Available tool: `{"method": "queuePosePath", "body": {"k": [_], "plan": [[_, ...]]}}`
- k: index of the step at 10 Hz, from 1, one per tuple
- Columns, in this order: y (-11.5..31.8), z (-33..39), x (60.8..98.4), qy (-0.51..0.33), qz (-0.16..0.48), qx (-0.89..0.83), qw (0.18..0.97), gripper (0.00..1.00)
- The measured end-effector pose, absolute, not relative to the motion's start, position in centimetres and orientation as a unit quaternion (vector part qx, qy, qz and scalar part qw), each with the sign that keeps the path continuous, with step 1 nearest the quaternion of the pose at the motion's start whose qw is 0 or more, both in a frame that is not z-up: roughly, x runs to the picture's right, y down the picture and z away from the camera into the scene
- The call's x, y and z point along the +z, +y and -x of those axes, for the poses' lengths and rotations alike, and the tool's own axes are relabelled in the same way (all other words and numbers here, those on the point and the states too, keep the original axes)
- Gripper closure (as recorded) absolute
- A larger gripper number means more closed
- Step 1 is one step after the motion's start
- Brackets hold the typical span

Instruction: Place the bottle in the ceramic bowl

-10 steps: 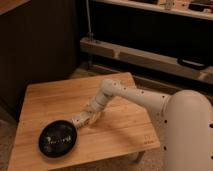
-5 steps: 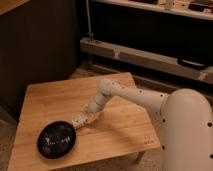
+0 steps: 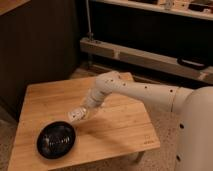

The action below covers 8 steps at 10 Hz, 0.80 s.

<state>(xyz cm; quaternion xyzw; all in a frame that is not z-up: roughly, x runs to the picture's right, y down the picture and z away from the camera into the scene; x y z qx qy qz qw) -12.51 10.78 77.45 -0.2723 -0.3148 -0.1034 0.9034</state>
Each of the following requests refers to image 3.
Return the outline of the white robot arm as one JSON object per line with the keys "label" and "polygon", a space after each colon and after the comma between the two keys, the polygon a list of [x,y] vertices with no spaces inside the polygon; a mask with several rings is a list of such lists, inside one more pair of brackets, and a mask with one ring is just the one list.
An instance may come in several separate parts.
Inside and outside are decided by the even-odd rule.
{"label": "white robot arm", "polygon": [[213,171],[213,86],[189,89],[127,81],[111,71],[98,75],[83,102],[89,110],[117,93],[180,115],[175,171]]}

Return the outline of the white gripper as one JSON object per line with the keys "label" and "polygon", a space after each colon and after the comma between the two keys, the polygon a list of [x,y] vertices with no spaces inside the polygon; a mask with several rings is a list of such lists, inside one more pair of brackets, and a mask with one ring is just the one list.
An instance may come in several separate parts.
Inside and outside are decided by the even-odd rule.
{"label": "white gripper", "polygon": [[103,93],[89,91],[83,101],[83,106],[87,109],[92,109],[100,107],[103,102],[104,102]]}

